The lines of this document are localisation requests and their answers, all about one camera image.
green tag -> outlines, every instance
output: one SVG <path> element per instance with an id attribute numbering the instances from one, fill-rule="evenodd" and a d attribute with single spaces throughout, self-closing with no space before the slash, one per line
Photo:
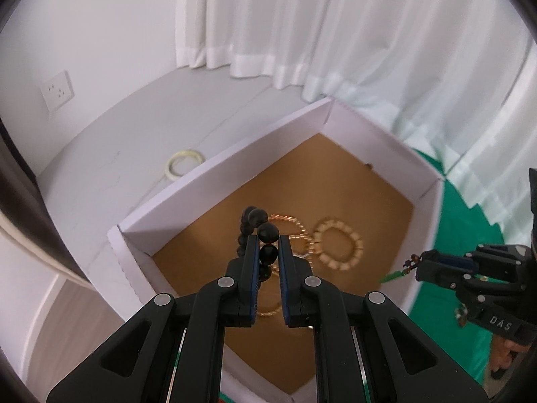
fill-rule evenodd
<path id="1" fill-rule="evenodd" d="M 404 271 L 394 271 L 393 273 L 386 274 L 382 279 L 380 279 L 379 283 L 386 283 L 387 281 L 399 279 L 399 277 L 405 276 L 406 273 Z"/>

blue gripper pad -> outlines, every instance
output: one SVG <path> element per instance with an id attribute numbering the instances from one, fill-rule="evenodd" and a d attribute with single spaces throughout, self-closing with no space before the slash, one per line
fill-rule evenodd
<path id="1" fill-rule="evenodd" d="M 256 322 L 257 315 L 257 292 L 259 290 L 259 243 L 256 241 L 254 251 L 252 281 L 251 281 L 251 300 L 250 300 L 250 321 Z"/>
<path id="2" fill-rule="evenodd" d="M 284 262 L 283 247 L 281 243 L 278 247 L 278 266 L 280 267 L 280 293 L 281 293 L 281 309 L 284 314 L 285 325 L 289 325 L 290 313 L 288 304 L 289 286 L 287 281 L 287 272 Z"/>
<path id="3" fill-rule="evenodd" d="M 440 255 L 438 262 L 444 265 L 453 266 L 457 269 L 466 270 L 472 274 L 479 271 L 479 265 L 468 257 Z"/>

brown cardboard bottom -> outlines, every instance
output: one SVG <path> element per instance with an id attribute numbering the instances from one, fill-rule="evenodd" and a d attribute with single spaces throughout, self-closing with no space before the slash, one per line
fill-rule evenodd
<path id="1" fill-rule="evenodd" d="M 154 260 L 177 293 L 186 295 L 225 273 L 227 263 L 236 256 L 240 217 L 246 206 L 294 216 L 310 234 L 319 221 L 335 218 L 360 235 L 363 256 L 348 271 L 330 269 L 314 256 L 313 273 L 363 296 L 377 289 L 390 271 L 413 210 L 372 167 L 325 136 L 315 135 L 194 221 Z M 281 234 L 298 233 L 290 223 L 275 224 Z M 295 253 L 305 251 L 301 239 L 294 239 L 292 246 Z M 353 245 L 343 233 L 331 229 L 323 235 L 323 247 L 335 259 L 345 261 Z M 272 276 L 259 290 L 258 311 L 271 311 L 279 302 L 278 277 Z M 257 317 L 251 329 L 227 328 L 226 344 L 286 393 L 295 392 L 315 374 L 312 330 L 288 329 L 281 312 Z"/>

wooden floor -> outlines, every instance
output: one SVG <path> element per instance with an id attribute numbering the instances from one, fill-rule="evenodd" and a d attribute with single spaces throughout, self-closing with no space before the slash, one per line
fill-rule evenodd
<path id="1" fill-rule="evenodd" d="M 123 320 L 95 291 L 67 281 L 47 315 L 30 360 L 26 385 L 39 401 Z"/>

white wall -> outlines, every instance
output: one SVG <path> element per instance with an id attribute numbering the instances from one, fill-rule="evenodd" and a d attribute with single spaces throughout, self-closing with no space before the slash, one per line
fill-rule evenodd
<path id="1" fill-rule="evenodd" d="M 174 69 L 176 0 L 22 0 L 0 34 L 0 116 L 39 174 L 114 104 Z M 39 85 L 69 73 L 49 117 Z"/>
<path id="2" fill-rule="evenodd" d="M 64 282 L 0 236 L 0 347 L 24 379 L 35 338 Z"/>

